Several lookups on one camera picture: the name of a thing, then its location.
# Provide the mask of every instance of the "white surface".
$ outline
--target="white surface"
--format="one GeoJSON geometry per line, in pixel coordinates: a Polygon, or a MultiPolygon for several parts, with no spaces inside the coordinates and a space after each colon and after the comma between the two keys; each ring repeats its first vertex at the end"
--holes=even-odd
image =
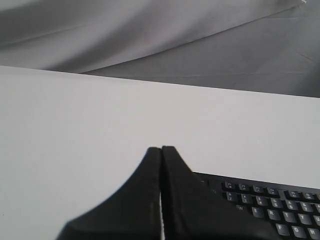
{"type": "Polygon", "coordinates": [[[192,170],[320,188],[320,99],[0,67],[1,239],[51,240],[147,147],[192,170]]]}

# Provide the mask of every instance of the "gray fabric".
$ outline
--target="gray fabric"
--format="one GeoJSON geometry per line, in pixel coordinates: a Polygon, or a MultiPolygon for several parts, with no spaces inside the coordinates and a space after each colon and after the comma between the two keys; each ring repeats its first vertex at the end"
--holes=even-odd
{"type": "Polygon", "coordinates": [[[86,74],[320,97],[320,0],[86,74]]]}
{"type": "MultiPolygon", "coordinates": [[[[0,65],[94,71],[213,34],[225,36],[229,29],[301,4],[302,0],[1,0],[0,65]]],[[[240,40],[250,40],[252,33],[240,40]]],[[[242,57],[229,60],[234,51],[231,47],[238,48],[235,40],[217,42],[220,45],[211,49],[191,50],[187,57],[200,61],[203,57],[198,52],[213,53],[217,59],[221,57],[218,64],[212,59],[213,68],[237,72],[241,66],[235,61],[242,57]]],[[[253,54],[253,49],[247,49],[249,45],[243,46],[243,54],[253,54]]],[[[177,74],[189,74],[188,67],[184,65],[177,74]]],[[[206,73],[200,70],[192,74],[206,73]]]]}

